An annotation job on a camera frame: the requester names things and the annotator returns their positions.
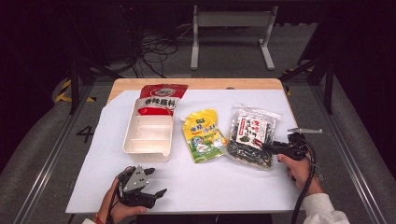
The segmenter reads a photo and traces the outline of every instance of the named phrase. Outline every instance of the metal bar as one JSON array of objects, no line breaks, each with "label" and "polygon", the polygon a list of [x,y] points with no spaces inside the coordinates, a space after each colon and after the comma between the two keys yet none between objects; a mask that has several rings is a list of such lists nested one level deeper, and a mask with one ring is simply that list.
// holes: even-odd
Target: metal bar
[{"label": "metal bar", "polygon": [[64,150],[64,144],[66,142],[66,138],[70,133],[71,128],[73,127],[74,123],[77,120],[78,114],[81,111],[81,108],[84,106],[84,103],[86,99],[89,97],[89,94],[92,90],[92,86],[84,86],[81,94],[81,102],[82,104],[79,104],[78,107],[76,108],[76,111],[74,114],[69,115],[67,118],[62,131],[58,137],[58,139],[55,142],[55,145],[52,148],[51,153],[47,157],[46,162],[43,165],[43,168],[41,168],[41,171],[38,173],[37,179],[35,180],[35,183],[33,184],[28,196],[26,197],[20,212],[17,214],[14,220],[14,224],[22,224],[22,223],[27,223],[30,215],[32,215],[35,206],[38,203],[38,200],[40,199],[41,194],[44,191],[44,188],[47,186],[48,181],[50,180],[50,176],[52,175],[53,170],[55,169],[55,165],[58,162],[59,158],[61,157],[61,154]]},{"label": "metal bar", "polygon": [[340,153],[340,156],[344,164],[346,165],[346,169],[349,172],[349,175],[355,185],[357,192],[361,196],[361,201],[363,202],[363,205],[366,208],[372,223],[387,223],[384,216],[382,215],[380,208],[378,207],[378,204],[375,201],[372,192],[367,185],[366,179],[364,178],[358,164],[353,158],[353,155],[347,145],[346,140],[341,134],[337,123],[335,122],[332,115],[329,115],[327,113],[326,106],[322,103],[323,96],[319,90],[319,87],[311,86],[310,89],[313,92],[317,100],[317,104],[319,105],[321,112],[323,113],[326,121],[331,128],[332,135],[335,137],[335,140],[337,141],[337,144],[339,146],[338,151]]}]

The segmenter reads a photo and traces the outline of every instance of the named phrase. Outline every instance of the white tabletop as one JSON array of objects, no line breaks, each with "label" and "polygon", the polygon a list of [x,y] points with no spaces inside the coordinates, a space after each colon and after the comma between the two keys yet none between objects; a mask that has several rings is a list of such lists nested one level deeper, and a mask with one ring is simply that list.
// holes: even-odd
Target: white tabletop
[{"label": "white tabletop", "polygon": [[134,100],[140,91],[124,91],[102,111],[66,213],[95,213],[114,177],[127,166],[153,167],[149,185],[154,194],[167,189],[149,214],[273,213],[294,209],[299,191],[274,158],[259,170],[226,156],[195,164],[181,130],[180,117],[202,109],[218,112],[220,131],[228,136],[233,105],[260,107],[282,115],[275,140],[287,142],[287,129],[297,127],[283,90],[187,90],[175,110],[171,157],[167,162],[136,163],[122,150]]}]

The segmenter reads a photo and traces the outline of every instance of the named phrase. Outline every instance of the seaweed snack package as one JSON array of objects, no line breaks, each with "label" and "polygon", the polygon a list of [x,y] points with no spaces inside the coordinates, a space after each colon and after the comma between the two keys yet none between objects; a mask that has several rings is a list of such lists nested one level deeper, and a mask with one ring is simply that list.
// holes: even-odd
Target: seaweed snack package
[{"label": "seaweed snack package", "polygon": [[236,105],[233,108],[231,134],[224,154],[261,169],[272,165],[272,152],[262,144],[272,144],[276,121],[281,115],[260,108]]},{"label": "seaweed snack package", "polygon": [[138,99],[137,111],[140,115],[170,115],[183,97],[188,85],[159,84],[143,87]]},{"label": "seaweed snack package", "polygon": [[221,156],[227,140],[220,132],[216,110],[207,109],[189,114],[184,120],[183,133],[195,163]]}]

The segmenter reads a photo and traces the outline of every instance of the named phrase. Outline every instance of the table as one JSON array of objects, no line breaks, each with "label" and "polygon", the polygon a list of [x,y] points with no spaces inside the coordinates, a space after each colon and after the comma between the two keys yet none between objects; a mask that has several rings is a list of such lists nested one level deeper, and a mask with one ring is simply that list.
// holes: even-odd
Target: table
[{"label": "table", "polygon": [[[167,162],[135,163],[122,151],[133,101],[144,85],[159,83],[190,85],[175,110],[171,157]],[[196,99],[197,95],[209,97],[209,100]],[[282,120],[276,126],[275,140],[287,141],[287,129],[296,127],[296,123],[279,80],[123,78],[115,81],[108,100],[66,213],[96,212],[102,200],[97,195],[105,194],[114,176],[128,165],[139,164],[144,168],[156,168],[154,174],[148,176],[150,184],[143,192],[155,193],[168,189],[148,211],[149,214],[274,213],[293,210],[299,191],[287,177],[284,164],[274,159],[273,166],[263,171],[225,156],[195,164],[181,136],[182,123],[177,121],[180,115],[184,116],[187,112],[215,108],[219,115],[219,129],[227,135],[233,104],[243,102],[258,106],[264,103],[265,109],[282,114]]]}]

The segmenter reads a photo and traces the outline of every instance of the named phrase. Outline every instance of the dark background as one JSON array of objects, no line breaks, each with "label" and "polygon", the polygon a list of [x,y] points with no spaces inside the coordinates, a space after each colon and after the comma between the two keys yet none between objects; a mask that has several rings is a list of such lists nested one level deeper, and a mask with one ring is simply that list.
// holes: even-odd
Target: dark background
[{"label": "dark background", "polygon": [[[396,137],[392,130],[396,127],[393,8],[378,3],[360,5],[360,22],[348,30],[346,43],[333,62],[348,98],[396,176],[392,141]],[[319,22],[324,9],[280,7],[276,25]],[[139,20],[172,36],[175,27],[191,22],[192,7],[141,7],[139,12]],[[0,3],[1,170],[30,128],[52,108],[52,92],[68,76],[73,52],[102,65],[130,60],[135,46],[125,33],[119,6],[66,10],[46,1]],[[314,35],[312,40],[319,45],[309,48],[320,54],[320,43],[327,38],[326,33]]]}]

